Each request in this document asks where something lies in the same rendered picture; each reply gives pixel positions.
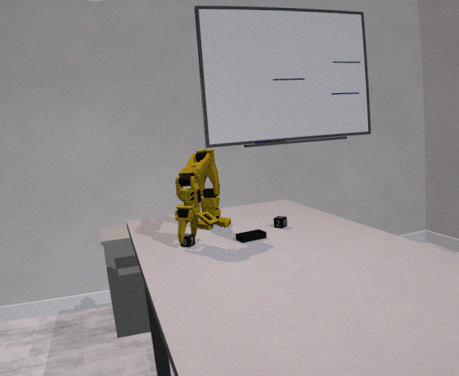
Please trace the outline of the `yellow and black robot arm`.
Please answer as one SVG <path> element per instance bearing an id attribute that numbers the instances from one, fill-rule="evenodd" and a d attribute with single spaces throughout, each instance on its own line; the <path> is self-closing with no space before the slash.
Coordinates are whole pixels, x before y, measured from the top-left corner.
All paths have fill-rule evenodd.
<path id="1" fill-rule="evenodd" d="M 205 189 L 204 184 L 207 177 L 211 180 L 213 188 Z M 177 197 L 184 204 L 193 206 L 193 204 L 201 203 L 203 212 L 208 212 L 218 219 L 215 224 L 225 228 L 230 226 L 230 218 L 219 217 L 221 215 L 220 200 L 217 196 L 220 194 L 220 183 L 214 150 L 198 150 L 197 154 L 193 154 L 187 166 L 179 173 L 175 183 Z M 183 189 L 184 186 L 190 186 L 191 189 Z"/>

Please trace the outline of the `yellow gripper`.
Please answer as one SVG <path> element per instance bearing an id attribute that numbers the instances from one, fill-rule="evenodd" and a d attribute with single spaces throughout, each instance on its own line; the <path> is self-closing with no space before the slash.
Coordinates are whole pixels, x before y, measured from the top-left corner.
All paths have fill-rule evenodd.
<path id="1" fill-rule="evenodd" d="M 197 225 L 199 219 L 204 221 L 209 226 L 218 222 L 218 219 L 210 213 L 201 212 L 200 204 L 193 204 L 193 206 L 190 206 L 190 204 L 180 204 L 176 208 L 177 211 L 175 212 L 175 220 L 179 221 L 178 237 L 180 244 L 183 243 L 188 222 L 191 222 L 191 234 L 194 234 L 194 237 L 196 237 L 197 234 Z"/>

